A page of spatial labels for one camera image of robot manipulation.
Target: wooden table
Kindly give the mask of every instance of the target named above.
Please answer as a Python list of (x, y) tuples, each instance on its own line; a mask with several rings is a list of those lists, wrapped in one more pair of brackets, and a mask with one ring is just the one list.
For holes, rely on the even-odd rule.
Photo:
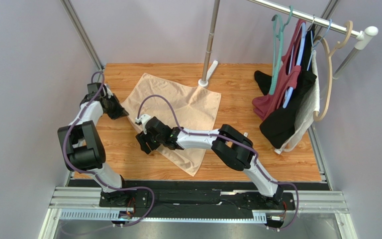
[[(123, 102), (143, 73), (175, 81), (186, 86), (197, 86), (201, 78), (202, 64), (108, 64), (106, 83)], [(272, 145), (260, 133), (261, 120), (253, 113), (251, 100), (261, 96), (254, 71), (267, 74), (271, 65), (220, 64), (213, 74), (208, 89), (222, 93), (214, 128), (227, 123), (240, 132), (248, 132), (260, 161), (269, 173), (279, 181), (320, 181), (319, 169), (306, 133), (292, 152), (278, 155)], [(224, 180), (249, 181), (247, 176), (228, 168), (212, 152), (207, 151), (198, 173), (191, 177), (157, 152), (146, 155), (135, 139), (136, 131), (127, 119), (111, 120), (104, 115), (97, 125), (106, 151), (106, 161), (125, 179), (147, 180)], [(86, 175), (75, 174), (76, 178)]]

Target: white wall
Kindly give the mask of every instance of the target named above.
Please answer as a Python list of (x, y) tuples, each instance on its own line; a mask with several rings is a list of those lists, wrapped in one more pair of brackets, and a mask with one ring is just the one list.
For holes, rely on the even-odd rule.
[[(328, 0), (276, 0), (320, 16)], [(106, 63), (201, 63), (214, 0), (72, 0), (100, 59)], [(271, 63), (272, 16), (246, 0), (221, 0), (212, 60)], [(289, 45), (296, 18), (285, 31)]]
[(0, 0), (0, 238), (38, 237), (93, 70), (60, 1)]
[[(359, 238), (378, 239), (382, 238), (382, 1), (341, 1), (333, 19), (353, 20), (356, 30), (379, 28), (379, 35), (334, 82), (328, 114), (315, 125), (333, 185), (344, 191)], [(331, 33), (327, 39), (331, 46), (342, 37)], [(354, 43), (353, 39), (336, 53), (335, 68)], [(325, 65), (321, 55), (318, 62)]]

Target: black garment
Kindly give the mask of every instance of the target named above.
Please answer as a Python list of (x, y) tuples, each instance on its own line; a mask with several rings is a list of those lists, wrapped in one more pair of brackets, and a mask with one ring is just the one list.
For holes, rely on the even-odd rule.
[[(303, 57), (301, 59), (301, 69), (307, 70), (307, 66), (309, 64), (310, 55), (311, 55), (311, 48), (312, 48), (312, 42), (311, 42), (311, 36), (310, 33), (314, 34), (313, 27), (310, 31), (307, 32), (304, 42), (304, 50), (303, 50)], [(312, 71), (312, 64), (309, 66), (309, 71)], [(255, 71), (254, 72), (254, 80), (259, 85), (260, 90), (262, 91), (263, 95), (267, 95), (269, 93), (269, 89), (271, 88), (272, 83), (272, 76), (267, 75), (261, 71)]]
[(272, 112), (261, 124), (260, 131), (275, 148), (281, 148), (294, 133), (294, 122), (304, 95), (316, 81), (316, 75), (303, 69), (297, 79), (286, 108), (280, 107)]

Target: maroon tank top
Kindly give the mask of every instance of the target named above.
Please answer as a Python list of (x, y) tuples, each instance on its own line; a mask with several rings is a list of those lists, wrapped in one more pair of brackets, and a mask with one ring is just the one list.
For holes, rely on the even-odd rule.
[[(289, 44), (288, 51), (282, 57), (282, 62), (284, 63), (279, 72), (277, 85), (275, 87), (275, 93), (273, 95), (266, 95), (254, 98), (252, 103), (255, 106), (253, 109), (262, 120), (265, 120), (273, 111), (281, 107), (284, 100), (285, 91), (289, 87), (294, 89), (297, 87), (297, 78), (301, 72), (301, 66), (296, 66), (295, 62), (298, 56), (298, 50), (301, 41), (301, 31), (300, 26), (304, 20), (298, 20), (295, 26), (294, 35), (292, 36), (291, 43)], [(294, 46), (294, 53), (291, 59), (291, 53), (293, 52), (292, 47)], [(291, 65), (291, 71), (287, 74), (287, 69)]]

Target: wooden hanger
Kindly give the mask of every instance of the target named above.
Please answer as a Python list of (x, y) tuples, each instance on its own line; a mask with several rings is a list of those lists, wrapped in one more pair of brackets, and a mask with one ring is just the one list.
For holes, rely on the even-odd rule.
[(326, 95), (325, 107), (323, 108), (323, 112), (320, 114), (320, 116), (319, 112), (317, 111), (313, 113), (313, 119), (315, 121), (321, 121), (325, 117), (326, 112), (328, 112), (329, 100), (331, 99), (332, 89), (332, 56), (334, 55), (337, 49), (341, 49), (347, 44), (347, 41), (350, 39), (351, 36), (351, 31), (353, 30), (352, 21), (348, 21), (344, 25), (347, 28), (346, 38), (343, 42), (338, 41), (337, 44), (334, 46), (334, 49), (332, 49), (332, 51), (329, 50), (329, 45), (325, 38), (322, 38), (321, 36), (317, 36), (315, 38), (315, 42), (320, 40), (320, 42), (322, 43), (323, 49), (325, 50), (326, 61), (328, 62), (328, 93)]

